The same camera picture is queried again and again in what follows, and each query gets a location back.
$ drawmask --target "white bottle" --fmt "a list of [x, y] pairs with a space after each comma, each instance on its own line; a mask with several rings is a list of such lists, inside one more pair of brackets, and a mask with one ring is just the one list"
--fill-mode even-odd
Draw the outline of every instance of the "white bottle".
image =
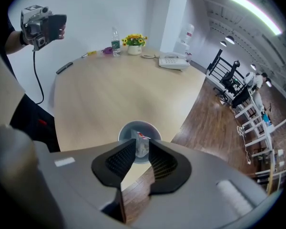
[[180, 32], [179, 35], [180, 41], [187, 44], [190, 41], [193, 32], [194, 32], [194, 26], [192, 24], [186, 24]]
[[115, 27], [112, 28], [111, 46], [114, 57], [121, 55], [121, 45], [119, 33]]

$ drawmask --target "black cable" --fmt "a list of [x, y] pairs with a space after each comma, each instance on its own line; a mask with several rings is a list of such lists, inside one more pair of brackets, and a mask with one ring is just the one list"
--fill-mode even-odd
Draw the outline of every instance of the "black cable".
[[34, 73], [35, 73], [35, 76], [36, 76], [36, 79], [37, 79], [37, 81], [38, 81], [38, 85], [39, 85], [39, 88], [40, 88], [40, 90], [41, 90], [41, 94], [42, 94], [42, 100], [41, 100], [41, 102], [36, 103], [36, 104], [41, 104], [41, 103], [43, 102], [43, 100], [44, 100], [44, 95], [43, 95], [43, 90], [42, 90], [42, 87], [41, 87], [40, 81], [39, 81], [38, 76], [37, 76], [37, 73], [36, 73], [36, 66], [35, 66], [35, 51], [33, 52], [33, 64], [34, 64]]

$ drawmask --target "white telephone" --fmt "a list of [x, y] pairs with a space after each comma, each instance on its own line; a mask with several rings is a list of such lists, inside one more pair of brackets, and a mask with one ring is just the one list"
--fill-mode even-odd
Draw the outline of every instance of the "white telephone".
[[185, 60], [185, 55], [177, 52], [160, 54], [159, 66], [167, 69], [185, 70], [190, 64]]

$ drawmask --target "black remote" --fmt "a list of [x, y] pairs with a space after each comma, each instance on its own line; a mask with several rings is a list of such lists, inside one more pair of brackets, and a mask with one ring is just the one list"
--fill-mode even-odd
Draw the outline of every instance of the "black remote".
[[73, 62], [69, 62], [67, 64], [65, 64], [63, 67], [61, 67], [56, 73], [60, 74], [61, 72], [63, 72], [65, 69], [67, 69], [69, 66], [73, 65]]

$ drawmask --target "black chair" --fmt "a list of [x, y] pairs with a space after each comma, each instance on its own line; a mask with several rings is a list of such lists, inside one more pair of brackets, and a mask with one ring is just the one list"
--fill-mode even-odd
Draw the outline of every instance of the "black chair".
[[224, 102], [223, 104], [226, 104], [228, 102], [228, 97], [227, 95], [225, 94], [226, 91], [232, 93], [232, 94], [236, 94], [236, 90], [234, 88], [234, 85], [237, 84], [237, 82], [235, 82], [235, 80], [233, 79], [233, 75], [234, 75], [234, 72], [236, 70], [237, 67], [240, 66], [240, 63], [239, 61], [234, 61], [234, 64], [231, 68], [231, 71], [230, 72], [227, 72], [223, 78], [220, 80], [220, 83], [222, 85], [224, 85], [225, 87], [225, 90], [222, 91], [221, 89], [217, 88], [217, 87], [214, 87], [213, 89], [217, 89], [219, 91], [218, 94], [216, 94], [216, 96], [221, 96], [221, 99], [222, 101]]

